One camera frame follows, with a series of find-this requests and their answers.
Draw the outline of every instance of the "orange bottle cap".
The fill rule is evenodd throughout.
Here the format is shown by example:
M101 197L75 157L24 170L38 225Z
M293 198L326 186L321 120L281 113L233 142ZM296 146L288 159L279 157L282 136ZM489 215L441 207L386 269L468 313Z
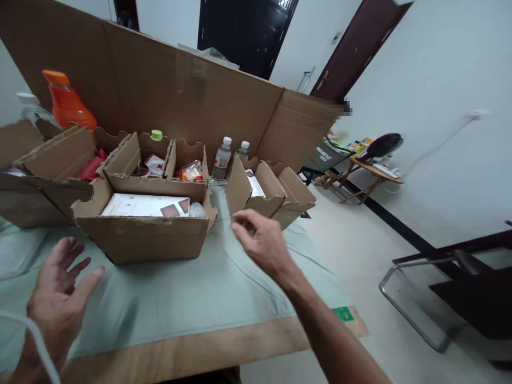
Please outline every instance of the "orange bottle cap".
M70 85L68 77L62 72L44 69L43 76L51 84L64 86Z

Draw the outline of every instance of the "tiled floor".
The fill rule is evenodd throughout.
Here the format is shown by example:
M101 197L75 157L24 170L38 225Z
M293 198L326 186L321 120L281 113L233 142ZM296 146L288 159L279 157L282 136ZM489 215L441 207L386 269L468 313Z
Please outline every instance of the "tiled floor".
M471 337L480 341L470 329L446 353L431 349L378 289L391 260L416 253L416 249L366 206L357 201L342 205L331 191L309 188L317 205L309 211L311 219L300 220L368 327L370 336L360 339L361 343L393 383L512 382L512 374L496 371L473 347L461 346ZM427 288L443 280L435 268L426 266L393 276L386 286L435 342L443 338L439 326L461 323ZM244 365L241 376L244 384L326 382L311 351Z

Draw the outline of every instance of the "water bottle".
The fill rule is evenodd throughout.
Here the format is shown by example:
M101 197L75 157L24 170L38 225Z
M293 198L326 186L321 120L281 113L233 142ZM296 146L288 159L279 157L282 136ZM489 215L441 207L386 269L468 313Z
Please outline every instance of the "water bottle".
M249 160L249 156L247 155L247 149L249 148L249 142L248 141L242 141L242 145L240 148L238 148L233 155L233 161L235 161L235 157L243 157L246 160ZM231 168L228 172L228 179L231 176L231 171L233 170L233 165L231 165Z
M217 149L217 156L215 157L215 164L213 165L212 179L222 180L226 175L229 159L231 159L231 138L224 137L222 145Z

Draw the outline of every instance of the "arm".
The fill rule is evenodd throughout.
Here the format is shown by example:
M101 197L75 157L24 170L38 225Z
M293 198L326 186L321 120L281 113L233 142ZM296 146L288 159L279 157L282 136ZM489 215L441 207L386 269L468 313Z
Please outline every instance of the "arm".
M249 257L293 304L329 383L390 383L378 364L343 325L293 262L279 223L252 210L234 215L233 232ZM254 229L254 236L248 229Z
M82 260L69 271L67 269L83 250L84 246L77 244L73 237L62 238L41 266L27 303L27 316L39 328L58 372L64 366L69 348L82 327L89 298L105 273L104 267L96 268L75 289L78 274L89 265L91 258ZM49 382L32 334L28 331L11 382Z

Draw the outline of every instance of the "small wooden table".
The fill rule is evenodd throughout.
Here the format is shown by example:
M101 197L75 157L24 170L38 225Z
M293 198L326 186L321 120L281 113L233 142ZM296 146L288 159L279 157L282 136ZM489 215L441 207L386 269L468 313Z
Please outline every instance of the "small wooden table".
M392 181L397 184L403 184L405 182L404 179L402 179L401 177L394 179L390 175L382 172L380 169L375 168L373 165L361 162L357 156L351 156L350 157L350 166L349 166L348 170L343 175L340 175L338 177L332 177L332 175L330 175L326 172L326 174L325 174L326 179L324 179L324 180L321 179L320 182L318 182L316 185L321 185L325 189L327 189L335 181L339 181L340 182L339 188L341 189L343 187L343 184L345 184L345 181L347 180L348 176L352 172L357 171L359 168L366 169L372 175L376 176L377 181L374 184L370 185L368 188L366 188L364 190L360 190L359 192L347 197L345 200L343 200L341 202L342 204L346 203L347 201L349 201L350 199L352 199L354 197L357 197L361 200L359 202L359 204L363 204L365 202L365 200L371 195L371 193L376 189L376 187L384 181Z

